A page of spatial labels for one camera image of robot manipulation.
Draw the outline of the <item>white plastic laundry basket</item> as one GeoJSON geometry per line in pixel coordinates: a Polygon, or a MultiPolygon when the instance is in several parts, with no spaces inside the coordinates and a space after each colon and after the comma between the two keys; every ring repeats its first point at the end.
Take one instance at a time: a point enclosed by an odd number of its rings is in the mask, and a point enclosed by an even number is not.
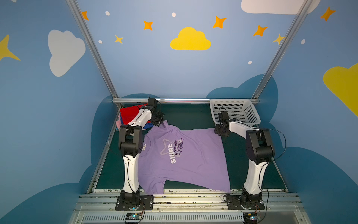
{"type": "Polygon", "coordinates": [[[247,125],[258,125],[261,123],[260,116],[248,99],[211,99],[210,110],[213,121],[219,124],[220,112],[226,111],[231,119],[239,120],[247,125]]]}

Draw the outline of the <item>purple t shirt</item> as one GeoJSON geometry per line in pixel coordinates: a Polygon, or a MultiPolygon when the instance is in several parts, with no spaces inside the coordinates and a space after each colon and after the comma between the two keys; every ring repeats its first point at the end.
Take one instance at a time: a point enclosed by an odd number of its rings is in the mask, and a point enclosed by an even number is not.
{"type": "Polygon", "coordinates": [[[180,130],[167,121],[145,135],[138,179],[149,195],[162,194],[166,181],[231,190],[223,142],[214,129],[180,130]]]}

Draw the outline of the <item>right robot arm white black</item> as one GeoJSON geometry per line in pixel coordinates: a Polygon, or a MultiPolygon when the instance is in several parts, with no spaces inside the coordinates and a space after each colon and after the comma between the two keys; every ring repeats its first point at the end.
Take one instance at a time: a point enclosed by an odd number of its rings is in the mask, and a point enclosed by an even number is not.
{"type": "Polygon", "coordinates": [[[215,125],[214,132],[219,136],[229,136],[230,133],[235,133],[245,138],[249,169],[242,188],[240,205],[246,210],[260,205],[265,170],[275,156],[269,130],[250,127],[242,122],[224,121],[215,125]]]}

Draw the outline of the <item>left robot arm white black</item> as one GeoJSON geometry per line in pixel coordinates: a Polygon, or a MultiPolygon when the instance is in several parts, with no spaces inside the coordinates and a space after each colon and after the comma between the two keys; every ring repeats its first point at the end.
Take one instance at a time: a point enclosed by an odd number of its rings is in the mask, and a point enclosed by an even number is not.
{"type": "Polygon", "coordinates": [[[144,147],[143,128],[147,122],[159,126],[164,114],[157,111],[153,105],[144,105],[139,109],[136,117],[128,124],[122,124],[119,128],[118,148],[124,161],[125,181],[119,197],[121,210],[137,210],[141,204],[138,162],[140,153],[144,147]]]}

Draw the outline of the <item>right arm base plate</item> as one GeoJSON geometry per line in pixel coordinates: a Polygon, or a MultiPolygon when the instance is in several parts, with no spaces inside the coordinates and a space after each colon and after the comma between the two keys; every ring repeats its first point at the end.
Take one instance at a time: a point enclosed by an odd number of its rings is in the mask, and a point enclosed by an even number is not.
{"type": "Polygon", "coordinates": [[[230,195],[223,196],[224,202],[227,203],[229,210],[264,210],[265,205],[259,195],[246,196],[246,195],[230,195]]]}

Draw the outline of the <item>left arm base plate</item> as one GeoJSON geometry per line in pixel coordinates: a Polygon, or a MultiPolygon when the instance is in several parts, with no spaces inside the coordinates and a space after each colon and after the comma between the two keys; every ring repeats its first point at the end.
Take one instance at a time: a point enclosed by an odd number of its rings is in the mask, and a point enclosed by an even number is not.
{"type": "Polygon", "coordinates": [[[141,211],[145,209],[146,211],[152,211],[154,205],[154,196],[140,196],[140,199],[124,199],[119,196],[115,204],[116,211],[141,211]]]}

